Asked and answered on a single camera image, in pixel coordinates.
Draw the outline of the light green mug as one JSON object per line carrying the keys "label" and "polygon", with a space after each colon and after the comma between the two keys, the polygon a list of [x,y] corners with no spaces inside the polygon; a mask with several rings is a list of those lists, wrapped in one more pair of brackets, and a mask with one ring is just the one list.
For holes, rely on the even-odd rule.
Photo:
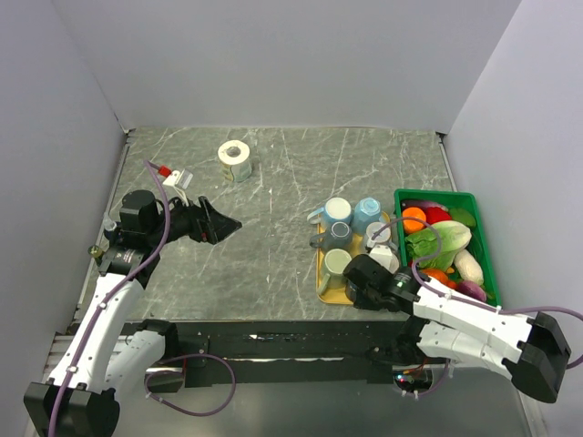
{"label": "light green mug", "polygon": [[343,249],[332,249],[325,253],[320,268],[321,282],[317,288],[319,296],[322,296],[327,290],[345,287],[346,278],[343,272],[352,259],[351,254]]}

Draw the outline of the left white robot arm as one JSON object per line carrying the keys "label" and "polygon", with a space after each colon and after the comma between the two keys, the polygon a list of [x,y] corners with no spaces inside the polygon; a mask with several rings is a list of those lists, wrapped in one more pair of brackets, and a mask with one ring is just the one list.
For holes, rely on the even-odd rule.
{"label": "left white robot arm", "polygon": [[172,322],[144,320],[120,353],[114,349],[128,313],[143,294],[168,242],[189,237],[218,244],[241,229],[201,196],[161,198],[135,190],[122,199],[119,220],[105,231],[93,299],[74,339],[44,382],[29,384],[24,405],[40,436],[110,436],[123,393],[154,363],[169,366],[180,354]]}

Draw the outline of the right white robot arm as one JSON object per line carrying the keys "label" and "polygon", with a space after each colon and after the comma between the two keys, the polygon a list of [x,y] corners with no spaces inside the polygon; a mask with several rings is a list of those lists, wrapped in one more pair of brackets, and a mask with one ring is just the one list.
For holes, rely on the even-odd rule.
{"label": "right white robot arm", "polygon": [[343,275],[354,307],[408,314],[386,348],[392,363],[463,363],[507,378],[532,399],[557,401],[571,349],[547,312],[507,314],[409,267],[390,272],[368,255],[351,260]]}

